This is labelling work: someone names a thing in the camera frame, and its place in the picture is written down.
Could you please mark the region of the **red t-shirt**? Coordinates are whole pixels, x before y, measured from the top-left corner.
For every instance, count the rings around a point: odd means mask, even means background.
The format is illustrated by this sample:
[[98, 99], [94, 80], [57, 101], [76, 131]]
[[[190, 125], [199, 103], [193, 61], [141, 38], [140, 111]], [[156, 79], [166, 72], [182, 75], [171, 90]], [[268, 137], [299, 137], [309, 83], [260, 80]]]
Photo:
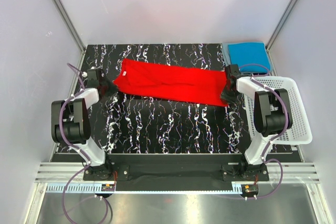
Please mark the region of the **red t-shirt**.
[[178, 102], [228, 106], [220, 94], [226, 84], [223, 71], [185, 68], [130, 59], [122, 61], [113, 81], [126, 94]]

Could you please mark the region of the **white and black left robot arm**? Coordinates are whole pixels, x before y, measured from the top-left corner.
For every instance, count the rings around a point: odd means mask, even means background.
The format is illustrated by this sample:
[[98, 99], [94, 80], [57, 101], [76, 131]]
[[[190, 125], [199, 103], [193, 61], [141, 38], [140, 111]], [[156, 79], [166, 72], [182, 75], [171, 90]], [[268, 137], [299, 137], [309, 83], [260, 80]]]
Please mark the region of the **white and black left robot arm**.
[[88, 174], [103, 180], [113, 175], [112, 163], [106, 152], [91, 137], [88, 110], [118, 88], [107, 79], [101, 68], [85, 72], [87, 81], [77, 94], [51, 104], [51, 136], [55, 143], [66, 144], [78, 153], [88, 166]]

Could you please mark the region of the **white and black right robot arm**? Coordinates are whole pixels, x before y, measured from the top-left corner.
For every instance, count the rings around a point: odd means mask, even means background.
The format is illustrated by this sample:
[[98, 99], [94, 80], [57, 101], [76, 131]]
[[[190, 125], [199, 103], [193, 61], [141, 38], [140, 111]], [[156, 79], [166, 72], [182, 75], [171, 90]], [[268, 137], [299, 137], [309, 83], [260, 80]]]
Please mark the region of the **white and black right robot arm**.
[[288, 92], [286, 89], [274, 90], [253, 76], [241, 73], [238, 65], [226, 66], [225, 75], [226, 84], [220, 95], [222, 101], [232, 105], [239, 94], [254, 101], [253, 123], [257, 133], [234, 168], [234, 175], [250, 180], [263, 172], [274, 140], [291, 127]]

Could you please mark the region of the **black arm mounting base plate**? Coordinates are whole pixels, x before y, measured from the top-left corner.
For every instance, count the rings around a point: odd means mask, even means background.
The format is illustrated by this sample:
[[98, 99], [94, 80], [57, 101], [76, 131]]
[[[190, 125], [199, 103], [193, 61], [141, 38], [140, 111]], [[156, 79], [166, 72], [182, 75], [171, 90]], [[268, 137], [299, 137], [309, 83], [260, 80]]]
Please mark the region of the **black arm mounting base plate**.
[[269, 181], [264, 167], [257, 178], [234, 175], [240, 154], [110, 154], [117, 192], [174, 193], [224, 191], [232, 182]]

